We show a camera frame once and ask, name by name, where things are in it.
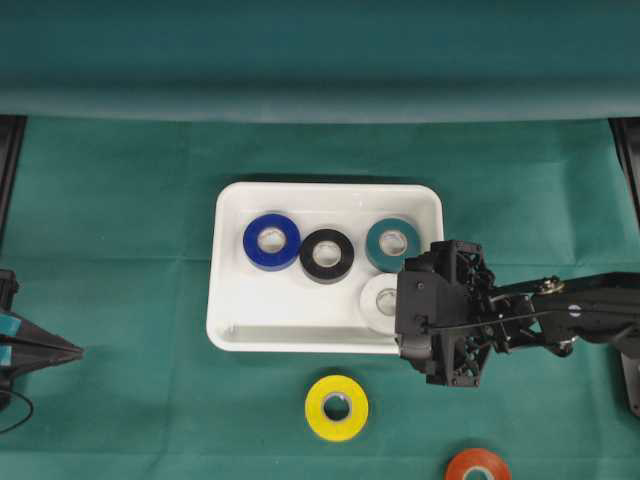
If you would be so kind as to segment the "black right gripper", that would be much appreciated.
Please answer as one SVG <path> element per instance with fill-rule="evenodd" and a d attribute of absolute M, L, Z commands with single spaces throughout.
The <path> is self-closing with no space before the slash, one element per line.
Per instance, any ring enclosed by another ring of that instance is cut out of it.
<path fill-rule="evenodd" d="M 397 275 L 396 343 L 428 384 L 479 385 L 490 345 L 476 337 L 494 280 L 476 243 L 433 242 L 404 260 Z"/>

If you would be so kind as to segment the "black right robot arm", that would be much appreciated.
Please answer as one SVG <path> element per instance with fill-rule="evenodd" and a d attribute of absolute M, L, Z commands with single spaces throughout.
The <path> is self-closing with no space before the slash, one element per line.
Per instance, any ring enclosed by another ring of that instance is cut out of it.
<path fill-rule="evenodd" d="M 609 272 L 498 286 L 476 243 L 439 241 L 397 275 L 395 339 L 427 383 L 476 387 L 490 353 L 543 348 L 565 358 L 582 339 L 621 355 L 639 412 L 639 276 Z"/>

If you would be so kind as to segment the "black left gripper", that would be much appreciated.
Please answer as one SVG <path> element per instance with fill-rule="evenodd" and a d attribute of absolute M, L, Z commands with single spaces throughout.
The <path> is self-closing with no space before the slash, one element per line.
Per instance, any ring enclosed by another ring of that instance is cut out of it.
<path fill-rule="evenodd" d="M 82 351 L 58 350 L 78 346 L 11 312 L 18 290 L 15 272 L 1 269 L 1 372 L 29 373 L 81 360 Z"/>

